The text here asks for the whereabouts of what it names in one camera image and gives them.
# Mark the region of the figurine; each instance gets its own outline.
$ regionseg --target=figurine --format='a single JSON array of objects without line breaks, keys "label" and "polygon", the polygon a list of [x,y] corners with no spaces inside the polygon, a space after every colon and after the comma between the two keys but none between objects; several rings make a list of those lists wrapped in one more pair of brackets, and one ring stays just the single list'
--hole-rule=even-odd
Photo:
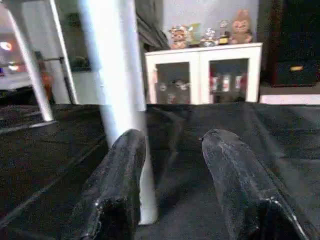
[{"label": "figurine", "polygon": [[230,32],[227,31],[228,28],[228,21],[227,20],[222,20],[220,22],[220,38],[219,38],[219,45],[225,45],[229,43],[229,38],[230,38]]},{"label": "figurine", "polygon": [[192,27],[185,25],[172,27],[169,30],[173,39],[171,49],[185,49],[187,47],[187,35],[190,30],[192,30]]},{"label": "figurine", "polygon": [[205,30],[204,36],[201,38],[201,47],[213,47],[216,45],[216,31],[211,28]]},{"label": "figurine", "polygon": [[232,44],[247,44],[253,39],[252,32],[250,30],[250,16],[246,9],[240,9],[236,13],[236,18],[232,24],[233,35],[231,37]]}]

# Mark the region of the stuffed toy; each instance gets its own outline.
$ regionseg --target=stuffed toy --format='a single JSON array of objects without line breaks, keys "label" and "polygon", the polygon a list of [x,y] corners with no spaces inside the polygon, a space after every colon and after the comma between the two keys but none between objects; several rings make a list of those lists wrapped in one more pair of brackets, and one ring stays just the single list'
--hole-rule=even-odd
[{"label": "stuffed toy", "polygon": [[246,9],[240,9],[236,13],[235,20],[232,24],[233,35],[231,36],[232,44],[247,44],[253,39],[252,32],[250,30],[250,16]]},{"label": "stuffed toy", "polygon": [[171,49],[185,49],[187,47],[187,35],[191,29],[191,27],[185,25],[172,27],[169,30],[173,39]]}]

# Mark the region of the bottle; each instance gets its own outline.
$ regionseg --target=bottle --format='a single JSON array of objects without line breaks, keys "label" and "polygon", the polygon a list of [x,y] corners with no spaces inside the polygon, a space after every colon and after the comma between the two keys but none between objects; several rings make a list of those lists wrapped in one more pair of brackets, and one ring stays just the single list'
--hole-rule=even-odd
[{"label": "bottle", "polygon": [[229,92],[230,91],[230,74],[223,75],[223,82],[222,82],[222,92]]}]

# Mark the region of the white cabinet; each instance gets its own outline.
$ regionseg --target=white cabinet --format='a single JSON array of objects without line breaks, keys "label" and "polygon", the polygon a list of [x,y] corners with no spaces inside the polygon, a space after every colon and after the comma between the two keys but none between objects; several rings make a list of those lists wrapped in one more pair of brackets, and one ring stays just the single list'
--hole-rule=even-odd
[{"label": "white cabinet", "polygon": [[149,102],[257,102],[262,43],[220,45],[145,54]]}]

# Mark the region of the wall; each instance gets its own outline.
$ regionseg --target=wall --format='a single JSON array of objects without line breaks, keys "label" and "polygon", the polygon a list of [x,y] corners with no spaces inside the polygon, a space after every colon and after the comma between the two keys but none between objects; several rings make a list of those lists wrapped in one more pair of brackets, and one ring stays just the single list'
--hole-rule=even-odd
[{"label": "wall", "polygon": [[174,25],[201,23],[201,32],[206,28],[219,31],[221,20],[231,22],[243,8],[249,10],[256,37],[258,4],[259,0],[163,0],[163,31],[168,39],[168,30]]}]

